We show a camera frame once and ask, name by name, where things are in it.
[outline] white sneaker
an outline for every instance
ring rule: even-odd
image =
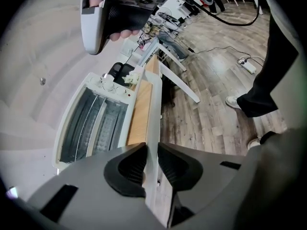
[[[259,145],[260,145],[260,139],[259,138],[253,139],[248,143],[248,150],[251,149],[252,147]]]
[[[240,109],[241,110],[241,107],[238,105],[238,103],[236,102],[237,100],[237,97],[235,96],[227,96],[226,97],[226,104],[232,108],[237,108],[237,109]]]

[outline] fingers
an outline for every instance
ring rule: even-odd
[[[131,33],[132,33],[132,31],[130,31],[130,30],[123,30],[123,31],[120,33],[120,36],[121,36],[122,38],[127,38],[127,37],[130,37],[130,36],[131,36]]]
[[[140,32],[140,30],[134,30],[134,31],[132,31],[132,35],[137,35],[138,33]]]
[[[117,41],[117,40],[119,40],[119,38],[120,38],[120,33],[113,33],[111,36],[110,36],[110,39],[111,39],[111,41]]]
[[[97,7],[103,0],[89,0],[90,7]]]

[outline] power strip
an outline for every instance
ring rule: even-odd
[[[244,59],[238,60],[238,63],[243,66],[250,74],[253,74],[256,72],[256,68],[250,64],[248,61],[245,62]]]

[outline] white cable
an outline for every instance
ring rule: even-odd
[[[257,57],[257,58],[260,58],[260,59],[262,59],[264,61],[264,59],[261,58],[260,56],[241,56],[240,59],[245,58],[245,57],[247,57],[247,58]]]

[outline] wood plank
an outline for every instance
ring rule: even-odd
[[[159,62],[156,55],[148,61],[146,64],[146,70],[159,74]],[[126,142],[127,145],[146,142],[152,92],[153,85],[142,80],[133,110]]]

